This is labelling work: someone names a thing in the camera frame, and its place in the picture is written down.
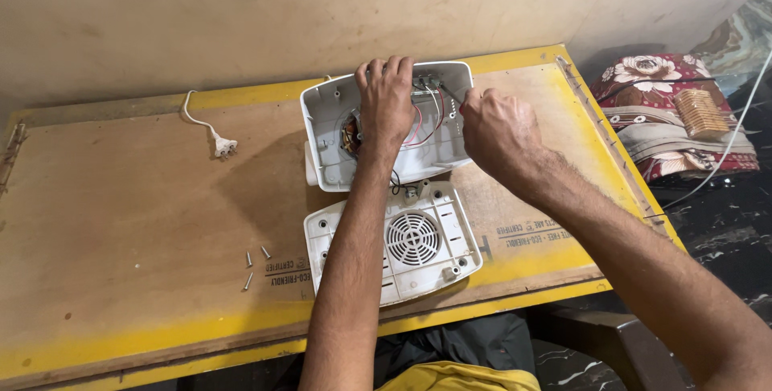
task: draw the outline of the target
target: black pants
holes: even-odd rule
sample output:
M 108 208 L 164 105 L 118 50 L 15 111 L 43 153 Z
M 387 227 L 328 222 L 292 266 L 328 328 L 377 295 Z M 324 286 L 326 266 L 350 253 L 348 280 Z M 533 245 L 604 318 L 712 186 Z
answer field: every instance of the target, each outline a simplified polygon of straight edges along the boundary
M 415 364 L 435 361 L 536 374 L 525 310 L 380 337 L 375 346 L 373 388 L 380 388 Z M 298 356 L 275 389 L 296 389 L 302 368 L 303 357 Z

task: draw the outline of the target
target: red floral blanket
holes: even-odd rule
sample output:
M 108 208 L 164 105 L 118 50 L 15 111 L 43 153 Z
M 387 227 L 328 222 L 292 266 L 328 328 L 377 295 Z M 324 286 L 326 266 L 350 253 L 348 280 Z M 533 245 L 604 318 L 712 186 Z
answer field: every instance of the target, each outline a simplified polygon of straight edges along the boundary
M 704 178 L 726 151 L 731 133 L 719 141 L 690 139 L 672 103 L 681 90 L 707 90 L 734 130 L 737 119 L 716 82 L 710 79 L 705 64 L 696 55 L 660 53 L 620 58 L 590 85 L 646 182 L 672 174 Z M 740 128 L 717 175 L 758 170 L 756 151 Z

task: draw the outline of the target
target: white plastic casing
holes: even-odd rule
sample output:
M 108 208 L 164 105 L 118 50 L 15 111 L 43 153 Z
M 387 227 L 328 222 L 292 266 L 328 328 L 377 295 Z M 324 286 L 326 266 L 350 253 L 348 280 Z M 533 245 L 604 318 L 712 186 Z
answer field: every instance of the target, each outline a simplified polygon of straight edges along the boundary
M 453 93 L 463 97 L 472 87 L 472 71 L 467 63 L 441 61 L 417 63 L 413 76 L 435 76 Z M 445 116 L 440 128 L 420 147 L 402 147 L 394 170 L 402 183 L 415 182 L 436 176 L 470 162 L 464 150 L 461 130 L 463 117 L 458 108 L 463 100 L 455 100 L 445 91 Z M 353 74 L 328 80 L 315 85 L 300 95 L 309 145 L 306 146 L 306 179 L 308 184 L 318 184 L 327 192 L 345 192 L 351 189 L 356 161 L 341 147 L 341 125 L 345 118 L 361 104 L 357 83 Z M 415 99 L 423 121 L 415 142 L 429 135 L 439 117 L 431 97 Z M 413 130 L 419 123 L 416 116 Z
M 415 185 L 419 189 L 412 198 L 405 197 L 404 189 L 388 194 L 382 307 L 446 287 L 483 266 L 456 188 L 450 182 L 429 180 Z M 314 293 L 345 205 L 345 201 L 333 204 L 304 221 Z

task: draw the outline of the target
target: wire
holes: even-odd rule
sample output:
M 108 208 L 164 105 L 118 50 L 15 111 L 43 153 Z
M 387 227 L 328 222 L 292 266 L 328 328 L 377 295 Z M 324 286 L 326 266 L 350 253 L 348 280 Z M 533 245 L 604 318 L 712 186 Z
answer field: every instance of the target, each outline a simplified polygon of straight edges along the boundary
M 182 104 L 182 111 L 185 112 L 185 116 L 188 117 L 188 119 L 190 121 L 193 121 L 197 125 L 208 126 L 209 130 L 211 130 L 211 134 L 212 135 L 219 136 L 219 135 L 217 135 L 217 132 L 215 131 L 215 128 L 213 128 L 209 123 L 205 123 L 204 121 L 199 121 L 199 120 L 193 119 L 193 117 L 191 117 L 191 115 L 188 114 L 188 100 L 190 100 L 190 98 L 191 98 L 191 93 L 198 93 L 198 91 L 197 90 L 189 90 L 188 91 L 188 95 L 185 96 L 185 103 Z
M 423 141 L 417 142 L 415 144 L 409 144 L 409 145 L 403 144 L 402 145 L 403 147 L 420 147 L 421 145 L 424 145 L 425 143 L 429 142 L 429 138 L 431 138 L 431 136 L 434 135 L 434 132 L 437 129 L 439 129 L 439 126 L 442 123 L 442 117 L 445 116 L 445 109 L 444 108 L 442 110 L 442 116 L 440 116 L 439 104 L 437 103 L 437 97 L 434 96 L 434 91 L 430 90 L 429 87 L 426 84 L 424 84 L 424 88 L 426 88 L 426 90 L 430 93 L 431 99 L 435 102 L 435 108 L 437 108 L 437 126 L 434 129 L 431 130 L 431 132 L 426 136 L 426 138 L 423 139 Z
M 715 78 L 692 78 L 692 79 L 642 79 L 642 80 L 633 80 L 632 82 L 628 82 L 624 84 L 621 87 L 617 87 L 617 89 L 613 90 L 612 92 L 604 95 L 600 99 L 596 100 L 598 103 L 601 103 L 602 101 L 614 97 L 615 95 L 619 94 L 619 91 L 624 90 L 627 87 L 631 87 L 635 84 L 640 84 L 641 82 L 668 82 L 671 84 L 678 84 L 679 82 L 697 82 L 700 80 L 716 80 Z
M 211 130 L 211 137 L 215 140 L 215 156 L 218 158 L 228 158 L 228 155 L 231 153 L 236 154 L 236 146 L 238 145 L 238 141 L 233 141 L 232 139 L 225 139 L 222 138 L 220 135 L 217 135 L 217 132 L 215 131 L 215 128 L 212 127 L 209 123 L 205 123 L 204 121 L 199 121 L 193 119 L 190 114 L 188 114 L 188 101 L 191 99 L 191 93 L 196 93 L 198 91 L 196 90 L 189 90 L 188 95 L 185 96 L 185 103 L 182 104 L 182 111 L 185 112 L 185 116 L 188 117 L 188 120 L 193 121 L 197 125 L 204 125 Z
M 424 120 L 424 116 L 421 115 L 421 110 L 418 106 L 413 105 L 413 108 L 415 108 L 419 112 L 419 125 L 415 126 L 415 131 L 413 132 L 413 135 L 410 137 L 409 140 L 402 142 L 402 145 L 405 145 L 415 139 L 415 134 L 419 132 L 419 129 L 421 128 L 421 122 Z
M 437 94 L 439 94 L 439 100 L 442 102 L 442 117 L 440 117 L 440 121 L 437 121 L 437 129 L 439 129 L 439 126 L 442 124 L 442 119 L 445 118 L 445 98 L 442 97 L 442 91 L 439 90 L 439 85 L 435 85 L 437 87 Z
M 418 190 L 418 188 L 419 188 L 418 186 L 415 186 L 415 185 L 403 185 L 402 182 L 399 180 L 399 174 L 397 174 L 397 172 L 394 169 L 391 169 L 391 172 L 393 172 L 394 175 L 397 176 L 397 181 L 396 182 L 393 179 L 389 179 L 394 184 L 391 187 L 391 195 L 399 194 L 399 189 L 400 188 L 404 188 L 405 190 L 408 190 L 408 188 L 413 188 L 413 189 Z
M 706 177 L 704 180 L 702 180 L 702 183 L 691 192 L 687 193 L 685 196 L 678 198 L 676 201 L 673 201 L 672 203 L 668 203 L 667 205 L 663 206 L 663 209 L 667 209 L 668 207 L 671 207 L 673 204 L 676 204 L 677 202 L 683 200 L 684 198 L 687 198 L 691 196 L 694 192 L 697 192 L 701 187 L 705 186 L 705 183 L 708 183 L 708 180 L 713 177 L 713 174 L 716 174 L 716 171 L 719 170 L 721 167 L 721 164 L 723 163 L 724 159 L 727 158 L 727 155 L 729 154 L 729 149 L 732 148 L 732 144 L 734 144 L 734 139 L 737 138 L 737 132 L 739 130 L 739 127 L 742 125 L 743 120 L 745 119 L 745 114 L 748 113 L 748 108 L 750 108 L 750 102 L 754 100 L 754 95 L 756 94 L 756 89 L 759 87 L 759 83 L 761 82 L 761 78 L 764 76 L 764 71 L 767 70 L 767 66 L 770 65 L 770 60 L 772 60 L 772 49 L 770 49 L 770 54 L 767 55 L 767 61 L 764 62 L 764 66 L 761 68 L 761 71 L 759 72 L 759 77 L 756 78 L 756 84 L 754 84 L 754 89 L 750 91 L 750 96 L 748 96 L 748 102 L 745 104 L 745 109 L 743 109 L 743 114 L 740 115 L 739 120 L 737 120 L 737 126 L 734 128 L 734 132 L 732 132 L 732 138 L 729 140 L 729 143 L 727 144 L 727 149 L 724 150 L 724 154 L 721 155 L 721 160 L 716 164 L 716 166 L 713 168 L 713 170 L 710 172 L 710 175 Z

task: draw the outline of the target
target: red wire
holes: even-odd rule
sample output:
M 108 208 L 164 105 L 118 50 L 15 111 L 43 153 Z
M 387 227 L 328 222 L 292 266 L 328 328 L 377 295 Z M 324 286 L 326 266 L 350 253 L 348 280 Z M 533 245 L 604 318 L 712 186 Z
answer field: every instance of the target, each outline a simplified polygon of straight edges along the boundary
M 429 138 L 431 138 L 431 136 L 432 136 L 432 135 L 434 135 L 434 132 L 435 132 L 435 131 L 437 131 L 437 129 L 439 129 L 439 126 L 441 126 L 441 125 L 442 125 L 442 119 L 443 119 L 443 118 L 445 118 L 445 98 L 443 98 L 443 97 L 442 97 L 442 91 L 440 91 L 440 90 L 439 90 L 439 88 L 437 88 L 437 92 L 439 93 L 439 99 L 440 99 L 440 100 L 442 100 L 442 117 L 440 117 L 440 118 L 439 118 L 439 121 L 437 121 L 437 127 L 436 127 L 434 130 L 432 130 L 432 131 L 431 131 L 431 133 L 429 134 L 429 136 L 427 136 L 426 138 L 424 138 L 422 141 L 420 141 L 420 142 L 416 142 L 415 144 L 406 145 L 405 147 L 413 147 L 413 146 L 416 146 L 416 145 L 421 145 L 421 144 L 423 144 L 424 142 L 426 142 L 427 140 L 429 140 Z
M 439 93 L 439 100 L 442 102 L 442 119 L 445 118 L 445 98 L 442 97 L 442 91 L 439 90 L 439 87 L 437 87 L 437 92 Z M 442 125 L 442 120 L 437 122 L 437 129 L 439 129 L 439 126 Z
M 407 144 L 408 142 L 410 142 L 410 141 L 412 141 L 413 139 L 415 139 L 415 134 L 419 132 L 419 129 L 421 128 L 421 122 L 424 120 L 424 116 L 423 116 L 423 115 L 421 115 L 421 110 L 419 109 L 419 107 L 418 107 L 418 106 L 415 106 L 415 105 L 413 105 L 413 108 L 415 108 L 415 109 L 416 109 L 416 110 L 419 112 L 419 125 L 415 127 L 415 131 L 413 132 L 413 135 L 410 137 L 410 139 L 409 139 L 409 140 L 407 140 L 407 141 L 405 141 L 405 142 L 402 142 L 402 145 L 405 145 L 405 144 Z

